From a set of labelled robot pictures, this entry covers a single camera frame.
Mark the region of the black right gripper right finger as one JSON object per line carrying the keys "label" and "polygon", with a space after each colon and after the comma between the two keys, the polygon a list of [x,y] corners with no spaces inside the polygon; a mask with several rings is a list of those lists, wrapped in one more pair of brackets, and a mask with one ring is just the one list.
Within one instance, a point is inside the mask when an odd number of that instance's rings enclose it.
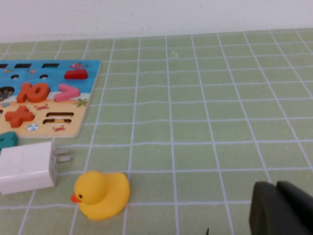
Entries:
{"label": "black right gripper right finger", "polygon": [[301,223],[313,228],[313,197],[288,181],[278,181],[276,188],[285,197]]}

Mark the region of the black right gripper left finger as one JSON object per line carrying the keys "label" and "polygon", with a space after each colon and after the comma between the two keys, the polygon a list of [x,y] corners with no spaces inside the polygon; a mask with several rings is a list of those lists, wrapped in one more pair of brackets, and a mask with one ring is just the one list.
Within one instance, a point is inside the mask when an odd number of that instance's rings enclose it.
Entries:
{"label": "black right gripper left finger", "polygon": [[285,197],[268,182],[256,182],[253,188],[249,226],[252,235],[311,235]]}

